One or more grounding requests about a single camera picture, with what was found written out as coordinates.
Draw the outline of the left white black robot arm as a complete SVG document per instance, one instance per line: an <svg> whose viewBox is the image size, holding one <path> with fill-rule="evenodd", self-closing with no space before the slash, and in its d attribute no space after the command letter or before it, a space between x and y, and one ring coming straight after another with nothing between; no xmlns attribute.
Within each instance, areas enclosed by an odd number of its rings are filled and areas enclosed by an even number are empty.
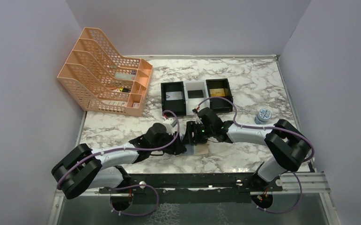
<svg viewBox="0 0 361 225"><path fill-rule="evenodd" d="M168 128L173 125L155 123L145 134L107 149L93 150L85 143L77 145L51 170L57 189L67 199L74 199L90 188L111 187L120 193L126 191L129 180L118 166L141 162L153 151L171 155L187 151L182 135Z"/></svg>

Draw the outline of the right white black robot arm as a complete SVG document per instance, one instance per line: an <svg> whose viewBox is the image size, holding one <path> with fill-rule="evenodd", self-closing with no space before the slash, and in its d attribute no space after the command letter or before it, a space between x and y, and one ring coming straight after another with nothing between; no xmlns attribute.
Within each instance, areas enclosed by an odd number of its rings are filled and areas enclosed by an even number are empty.
<svg viewBox="0 0 361 225"><path fill-rule="evenodd" d="M259 191L285 172L296 172L312 152L311 143L287 120L264 125L241 125L234 120L223 121L212 109L197 111L195 121L186 123L182 144L192 146L214 138L219 143L252 143L266 146L272 156L254 172L250 184Z"/></svg>

